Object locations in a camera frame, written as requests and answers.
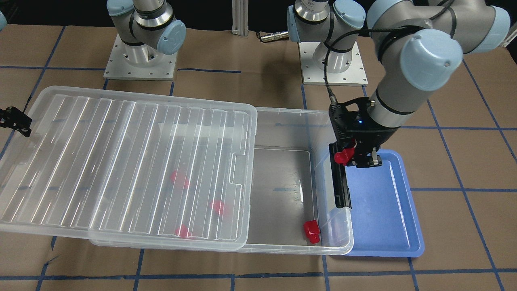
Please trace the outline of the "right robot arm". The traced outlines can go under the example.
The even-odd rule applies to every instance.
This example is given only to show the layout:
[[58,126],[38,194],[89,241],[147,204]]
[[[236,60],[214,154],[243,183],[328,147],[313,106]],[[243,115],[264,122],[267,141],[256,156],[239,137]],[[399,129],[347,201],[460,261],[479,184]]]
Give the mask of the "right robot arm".
[[44,28],[11,25],[1,16],[1,127],[31,132],[26,113],[35,97],[50,85],[108,89],[127,92],[171,94],[170,79],[154,81],[134,78],[136,67],[124,80],[105,79],[105,65],[111,64],[109,45],[115,33],[122,34],[118,48],[150,49],[150,63],[168,64],[185,40],[186,27],[173,17],[170,4],[159,0],[109,0],[108,15],[115,28]]

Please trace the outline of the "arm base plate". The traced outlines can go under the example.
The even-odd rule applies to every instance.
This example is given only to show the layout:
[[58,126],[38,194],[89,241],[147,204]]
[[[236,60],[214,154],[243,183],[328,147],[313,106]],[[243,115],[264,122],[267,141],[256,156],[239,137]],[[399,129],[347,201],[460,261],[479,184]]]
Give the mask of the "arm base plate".
[[[303,84],[324,85],[324,57],[326,47],[320,42],[298,43]],[[368,84],[368,78],[361,59],[357,43],[351,51],[329,54],[327,68],[330,85],[362,86]]]
[[173,81],[178,53],[164,55],[148,45],[129,46],[116,36],[103,77],[108,80]]

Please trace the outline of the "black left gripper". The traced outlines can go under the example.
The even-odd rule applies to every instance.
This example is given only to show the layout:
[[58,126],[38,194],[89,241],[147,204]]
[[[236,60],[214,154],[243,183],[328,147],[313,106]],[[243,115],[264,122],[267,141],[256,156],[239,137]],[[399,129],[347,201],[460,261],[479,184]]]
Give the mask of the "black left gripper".
[[360,97],[329,105],[329,119],[338,142],[338,151],[355,139],[355,166],[357,168],[381,167],[382,158],[378,155],[380,146],[390,138],[398,127],[385,127],[369,116],[368,109],[373,102]]

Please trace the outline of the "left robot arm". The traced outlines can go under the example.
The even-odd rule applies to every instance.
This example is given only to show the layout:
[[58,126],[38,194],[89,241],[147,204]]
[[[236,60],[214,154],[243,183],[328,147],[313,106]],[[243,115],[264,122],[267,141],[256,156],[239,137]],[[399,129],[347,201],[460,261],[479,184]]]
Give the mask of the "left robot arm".
[[[336,136],[329,160],[358,168],[380,166],[381,145],[447,83],[464,55],[493,50],[511,27],[508,11],[484,0],[376,0],[367,11],[354,0],[297,0],[287,19],[291,41],[319,42],[315,61]],[[370,97],[340,103],[328,77],[348,68],[361,32],[374,41],[385,75]]]

